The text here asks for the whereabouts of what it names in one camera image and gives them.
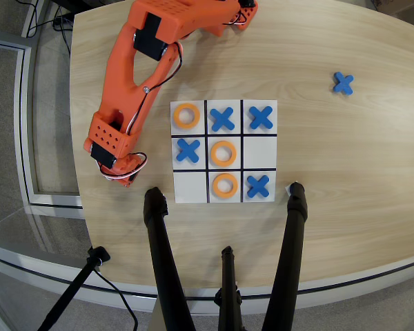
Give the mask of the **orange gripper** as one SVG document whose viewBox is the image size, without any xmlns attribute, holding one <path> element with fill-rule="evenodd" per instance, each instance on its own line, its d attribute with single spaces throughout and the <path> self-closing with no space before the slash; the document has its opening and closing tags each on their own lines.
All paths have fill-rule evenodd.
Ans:
<svg viewBox="0 0 414 331">
<path fill-rule="evenodd" d="M 111 169 L 100 163 L 99 171 L 107 180 L 117 181 L 128 188 L 146 164 L 145 153 L 129 153 L 126 157 L 116 160 Z"/>
</svg>

